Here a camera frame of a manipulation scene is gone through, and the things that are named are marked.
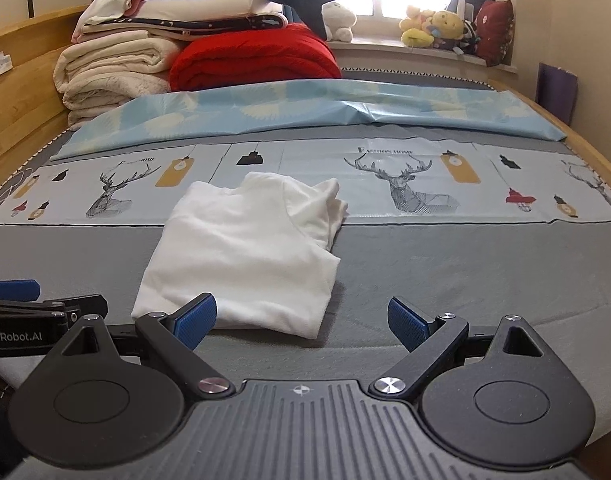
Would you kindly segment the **wooden bed frame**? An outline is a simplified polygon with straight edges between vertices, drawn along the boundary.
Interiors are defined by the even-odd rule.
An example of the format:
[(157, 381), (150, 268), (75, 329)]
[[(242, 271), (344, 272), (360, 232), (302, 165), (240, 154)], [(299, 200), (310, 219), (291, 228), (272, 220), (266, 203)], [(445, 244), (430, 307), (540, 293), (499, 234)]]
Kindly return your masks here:
[(12, 62), (0, 76), (0, 187), (66, 130), (52, 73), (82, 13), (76, 6), (0, 29), (0, 52)]

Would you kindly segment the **deer print bed mat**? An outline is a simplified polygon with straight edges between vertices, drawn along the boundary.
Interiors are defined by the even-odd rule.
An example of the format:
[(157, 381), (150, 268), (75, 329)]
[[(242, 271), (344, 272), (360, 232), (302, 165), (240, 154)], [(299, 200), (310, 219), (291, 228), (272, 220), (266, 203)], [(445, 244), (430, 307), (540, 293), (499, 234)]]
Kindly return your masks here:
[(0, 196), (0, 224), (160, 226), (194, 182), (251, 172), (339, 184), (353, 224), (611, 222), (611, 188), (575, 155), (454, 140), (194, 144), (31, 171)]

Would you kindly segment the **white t-shirt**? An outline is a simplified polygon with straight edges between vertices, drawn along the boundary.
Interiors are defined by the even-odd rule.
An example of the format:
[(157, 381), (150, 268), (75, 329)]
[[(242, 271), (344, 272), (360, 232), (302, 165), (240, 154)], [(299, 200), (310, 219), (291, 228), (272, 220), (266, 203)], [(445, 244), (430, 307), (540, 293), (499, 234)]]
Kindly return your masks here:
[(133, 318), (209, 292), (220, 330), (316, 338), (340, 264), (331, 251), (348, 209), (339, 191), (337, 179), (308, 185), (271, 172), (250, 172), (237, 188), (194, 182), (142, 274)]

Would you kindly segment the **dark red cushion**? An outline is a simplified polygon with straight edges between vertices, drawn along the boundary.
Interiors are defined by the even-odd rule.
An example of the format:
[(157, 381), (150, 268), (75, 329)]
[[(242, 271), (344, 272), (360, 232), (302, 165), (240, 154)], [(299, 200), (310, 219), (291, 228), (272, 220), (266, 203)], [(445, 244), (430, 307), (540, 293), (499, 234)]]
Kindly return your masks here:
[(487, 0), (482, 4), (475, 25), (479, 41), (476, 56), (488, 66), (502, 64), (514, 40), (514, 6), (511, 0)]

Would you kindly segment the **red blanket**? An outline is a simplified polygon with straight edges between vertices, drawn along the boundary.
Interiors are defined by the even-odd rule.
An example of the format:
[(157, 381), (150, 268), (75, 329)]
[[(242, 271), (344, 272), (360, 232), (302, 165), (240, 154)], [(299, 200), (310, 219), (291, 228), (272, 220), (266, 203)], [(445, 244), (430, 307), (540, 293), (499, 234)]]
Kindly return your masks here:
[(174, 92), (340, 77), (326, 41), (302, 24), (198, 39), (182, 51), (168, 72)]

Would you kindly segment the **purple box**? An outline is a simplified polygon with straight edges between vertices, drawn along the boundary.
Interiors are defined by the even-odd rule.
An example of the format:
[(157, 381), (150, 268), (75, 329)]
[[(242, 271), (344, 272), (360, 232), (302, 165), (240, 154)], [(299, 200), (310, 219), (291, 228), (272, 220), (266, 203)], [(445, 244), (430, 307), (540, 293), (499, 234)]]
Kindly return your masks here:
[(569, 70), (541, 63), (535, 102), (570, 126), (578, 97), (578, 77)]

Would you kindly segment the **white plush toy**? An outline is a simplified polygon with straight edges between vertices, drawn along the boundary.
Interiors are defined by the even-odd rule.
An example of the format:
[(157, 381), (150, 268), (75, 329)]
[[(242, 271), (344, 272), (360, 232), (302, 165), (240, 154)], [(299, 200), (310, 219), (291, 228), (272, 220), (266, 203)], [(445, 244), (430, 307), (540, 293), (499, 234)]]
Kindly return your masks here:
[(352, 27), (356, 24), (356, 15), (339, 1), (327, 2), (322, 6), (322, 16), (327, 41), (351, 42)]

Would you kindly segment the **light blue patterned sheet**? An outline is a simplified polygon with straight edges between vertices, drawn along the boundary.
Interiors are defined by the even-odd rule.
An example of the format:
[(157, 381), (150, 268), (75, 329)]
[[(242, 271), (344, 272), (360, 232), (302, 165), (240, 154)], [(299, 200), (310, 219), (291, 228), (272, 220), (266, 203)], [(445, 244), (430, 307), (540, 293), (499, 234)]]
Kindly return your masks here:
[(559, 142), (563, 130), (513, 92), (299, 79), (149, 94), (76, 130), (55, 158), (281, 129), (398, 125), (475, 130)]

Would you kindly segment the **yellow plush toys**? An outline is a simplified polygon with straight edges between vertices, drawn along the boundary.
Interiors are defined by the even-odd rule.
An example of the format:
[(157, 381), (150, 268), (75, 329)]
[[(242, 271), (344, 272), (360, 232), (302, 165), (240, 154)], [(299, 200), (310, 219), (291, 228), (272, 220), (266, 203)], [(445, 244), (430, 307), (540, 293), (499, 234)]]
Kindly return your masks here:
[(480, 38), (473, 22), (442, 10), (420, 10), (410, 6), (400, 22), (401, 41), (405, 47), (439, 49), (457, 55), (474, 55)]

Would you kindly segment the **cream folded blankets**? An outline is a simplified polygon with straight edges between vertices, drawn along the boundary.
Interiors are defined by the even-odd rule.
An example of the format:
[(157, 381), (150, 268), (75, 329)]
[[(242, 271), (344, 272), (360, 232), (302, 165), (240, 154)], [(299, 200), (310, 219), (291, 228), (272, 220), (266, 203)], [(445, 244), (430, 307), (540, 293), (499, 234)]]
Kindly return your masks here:
[(52, 80), (75, 130), (140, 96), (170, 91), (168, 71), (182, 45), (145, 30), (129, 30), (72, 44)]

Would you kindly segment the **grey mattress cover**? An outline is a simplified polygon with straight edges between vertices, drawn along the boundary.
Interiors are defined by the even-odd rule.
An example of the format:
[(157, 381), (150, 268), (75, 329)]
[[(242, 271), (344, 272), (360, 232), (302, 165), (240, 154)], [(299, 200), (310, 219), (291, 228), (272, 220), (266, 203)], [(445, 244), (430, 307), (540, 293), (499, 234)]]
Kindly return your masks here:
[[(32, 278), (46, 298), (100, 294), (108, 321), (130, 318), (156, 226), (0, 226), (0, 280)], [(319, 336), (216, 330), (202, 359), (233, 382), (369, 382), (405, 356), (387, 325), (400, 297), (473, 325), (525, 318), (590, 393), (596, 437), (611, 431), (611, 223), (346, 226)]]

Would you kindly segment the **folded white bedding stack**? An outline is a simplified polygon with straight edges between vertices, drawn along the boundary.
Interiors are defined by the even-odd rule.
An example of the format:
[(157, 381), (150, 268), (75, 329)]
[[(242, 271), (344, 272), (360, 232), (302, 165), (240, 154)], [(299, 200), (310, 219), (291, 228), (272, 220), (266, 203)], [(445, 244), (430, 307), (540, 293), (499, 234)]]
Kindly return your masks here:
[(282, 6), (268, 0), (92, 0), (78, 19), (74, 44), (129, 28), (192, 41), (219, 32), (284, 28)]

